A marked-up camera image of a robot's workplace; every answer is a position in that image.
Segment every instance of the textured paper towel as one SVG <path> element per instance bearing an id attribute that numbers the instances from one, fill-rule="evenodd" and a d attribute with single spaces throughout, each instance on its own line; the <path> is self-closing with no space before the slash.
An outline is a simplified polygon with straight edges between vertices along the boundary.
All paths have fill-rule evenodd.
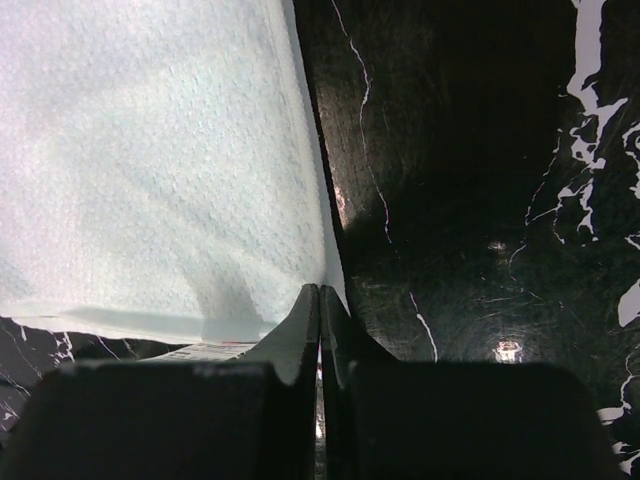
<path id="1" fill-rule="evenodd" d="M 0 0 L 0 316 L 255 341 L 344 298 L 290 0 Z"/>

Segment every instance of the white label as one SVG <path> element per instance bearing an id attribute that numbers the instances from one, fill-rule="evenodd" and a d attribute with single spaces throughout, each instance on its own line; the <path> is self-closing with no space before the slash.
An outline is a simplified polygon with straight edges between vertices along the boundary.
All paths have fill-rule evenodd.
<path id="1" fill-rule="evenodd" d="M 209 361 L 209 360 L 230 360 L 235 358 L 255 346 L 255 343 L 196 343 L 188 347 L 165 353 L 153 358 L 145 358 L 146 360 L 161 361 Z"/>

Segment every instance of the black clamp jaw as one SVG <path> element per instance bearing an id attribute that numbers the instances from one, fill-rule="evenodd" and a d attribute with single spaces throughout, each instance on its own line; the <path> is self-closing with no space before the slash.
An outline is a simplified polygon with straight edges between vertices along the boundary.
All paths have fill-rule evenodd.
<path id="1" fill-rule="evenodd" d="M 238 359 L 48 375 L 0 478 L 314 478 L 320 347 L 330 480 L 624 478 L 571 374 L 399 362 L 316 285 Z"/>

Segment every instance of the black marble surface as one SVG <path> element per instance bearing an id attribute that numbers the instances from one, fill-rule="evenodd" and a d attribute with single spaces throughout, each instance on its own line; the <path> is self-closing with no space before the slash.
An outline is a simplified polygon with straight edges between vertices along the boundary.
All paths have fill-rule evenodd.
<path id="1" fill-rule="evenodd" d="M 294 3 L 354 314 L 401 359 L 568 368 L 640 478 L 640 323 L 618 311 L 640 277 L 640 5 Z M 170 348 L 0 320 L 0 373 L 24 386 Z M 1 429 L 27 396 L 0 388 Z"/>

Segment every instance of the paper towel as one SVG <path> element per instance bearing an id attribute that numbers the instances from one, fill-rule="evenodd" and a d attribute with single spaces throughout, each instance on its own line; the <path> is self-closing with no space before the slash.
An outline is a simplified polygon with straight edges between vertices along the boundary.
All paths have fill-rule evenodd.
<path id="1" fill-rule="evenodd" d="M 290 0 L 0 5 L 0 316 L 256 341 L 344 299 Z"/>

